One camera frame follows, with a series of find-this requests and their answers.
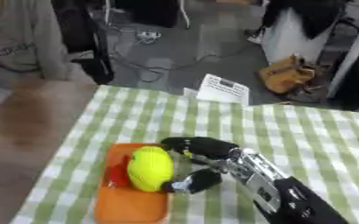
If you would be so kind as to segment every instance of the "chair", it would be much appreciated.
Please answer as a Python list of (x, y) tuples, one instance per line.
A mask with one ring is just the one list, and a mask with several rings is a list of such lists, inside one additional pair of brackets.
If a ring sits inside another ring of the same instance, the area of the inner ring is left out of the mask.
[(52, 0), (59, 21), (63, 42), (69, 53), (92, 51), (93, 59), (73, 59), (97, 84), (108, 84), (114, 79), (106, 31), (89, 15), (82, 0)]

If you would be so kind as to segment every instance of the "checkered tablecloth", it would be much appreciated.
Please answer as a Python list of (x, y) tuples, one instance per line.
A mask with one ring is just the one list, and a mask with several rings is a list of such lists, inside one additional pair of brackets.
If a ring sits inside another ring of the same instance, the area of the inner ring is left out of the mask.
[[(96, 188), (113, 143), (215, 137), (262, 152), (359, 223), (359, 113), (293, 106), (242, 107), (162, 92), (100, 87), (42, 172), (13, 223), (95, 223)], [(174, 157), (177, 171), (197, 169)], [(266, 223), (230, 177), (170, 198), (168, 223)]]

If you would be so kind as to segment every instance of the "floor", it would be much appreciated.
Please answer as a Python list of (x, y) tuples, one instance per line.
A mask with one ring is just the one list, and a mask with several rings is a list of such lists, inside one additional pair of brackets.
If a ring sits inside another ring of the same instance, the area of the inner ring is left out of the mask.
[[(126, 15), (113, 13), (110, 21), (115, 27), (108, 29), (109, 49), (122, 57), (116, 54), (117, 59), (113, 60), (116, 78), (112, 85), (182, 95), (183, 88), (198, 89), (205, 74), (215, 74), (250, 88), (251, 104), (280, 102), (255, 75), (266, 66), (261, 47), (247, 42), (243, 36), (243, 29), (259, 26), (264, 13), (261, 7), (188, 0), (187, 12), (192, 21), (189, 30), (185, 29), (182, 18), (175, 27), (166, 29), (132, 24)], [(139, 43), (135, 31), (149, 30), (161, 32), (162, 37), (152, 45)], [(131, 66), (130, 61), (175, 71), (153, 73)]]

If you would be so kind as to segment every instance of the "robotic hand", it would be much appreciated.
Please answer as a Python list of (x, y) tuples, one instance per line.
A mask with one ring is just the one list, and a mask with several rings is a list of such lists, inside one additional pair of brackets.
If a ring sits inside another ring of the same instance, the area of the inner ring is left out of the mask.
[(209, 166), (182, 181), (164, 183), (164, 191), (197, 193), (220, 184), (221, 175), (229, 173), (271, 224), (347, 224), (326, 201), (253, 150), (209, 137), (168, 137), (161, 144)]

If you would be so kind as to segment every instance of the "tennis ball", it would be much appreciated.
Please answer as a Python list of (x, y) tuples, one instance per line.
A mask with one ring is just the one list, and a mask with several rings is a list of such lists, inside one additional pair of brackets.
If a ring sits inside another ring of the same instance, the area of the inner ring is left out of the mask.
[(145, 192), (156, 192), (172, 179), (173, 163), (169, 154), (160, 147), (145, 146), (131, 155), (128, 176), (132, 184)]

